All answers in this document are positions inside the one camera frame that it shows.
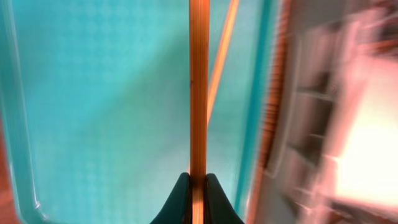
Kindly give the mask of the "wooden chopstick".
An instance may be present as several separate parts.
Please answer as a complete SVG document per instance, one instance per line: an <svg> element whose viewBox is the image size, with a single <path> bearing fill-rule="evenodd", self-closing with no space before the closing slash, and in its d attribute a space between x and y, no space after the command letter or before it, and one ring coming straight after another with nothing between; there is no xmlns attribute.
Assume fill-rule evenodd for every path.
<svg viewBox="0 0 398 224"><path fill-rule="evenodd" d="M229 43L234 29L234 22L239 8L239 0L230 0L228 13L224 20L223 31L221 34L218 51L216 54L213 70L211 73L211 81L208 87L207 95L207 124L211 119L218 87L223 73L224 63L228 54Z"/></svg>
<svg viewBox="0 0 398 224"><path fill-rule="evenodd" d="M210 2L189 1L192 223L204 224Z"/></svg>

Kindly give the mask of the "pink white bowl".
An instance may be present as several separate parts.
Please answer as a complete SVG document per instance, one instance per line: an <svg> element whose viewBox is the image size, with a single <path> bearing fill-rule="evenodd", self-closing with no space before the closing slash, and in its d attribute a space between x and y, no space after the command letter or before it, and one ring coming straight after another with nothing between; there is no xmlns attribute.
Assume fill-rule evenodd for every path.
<svg viewBox="0 0 398 224"><path fill-rule="evenodd" d="M397 210L397 61L376 55L376 39L389 18L384 7L345 18L323 194L336 202Z"/></svg>

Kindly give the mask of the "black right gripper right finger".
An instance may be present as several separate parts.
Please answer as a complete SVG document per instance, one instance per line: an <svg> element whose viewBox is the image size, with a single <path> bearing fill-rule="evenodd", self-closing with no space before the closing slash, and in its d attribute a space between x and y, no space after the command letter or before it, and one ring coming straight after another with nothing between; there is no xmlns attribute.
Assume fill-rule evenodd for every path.
<svg viewBox="0 0 398 224"><path fill-rule="evenodd" d="M206 175L204 222L205 224L244 224L214 174Z"/></svg>

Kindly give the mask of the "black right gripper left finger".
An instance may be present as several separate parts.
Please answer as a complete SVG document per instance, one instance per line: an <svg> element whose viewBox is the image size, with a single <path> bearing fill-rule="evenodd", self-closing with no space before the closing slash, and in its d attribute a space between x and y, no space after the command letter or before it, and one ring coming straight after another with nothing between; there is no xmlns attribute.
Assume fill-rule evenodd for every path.
<svg viewBox="0 0 398 224"><path fill-rule="evenodd" d="M191 224L192 187L190 175L180 174L160 212L150 224Z"/></svg>

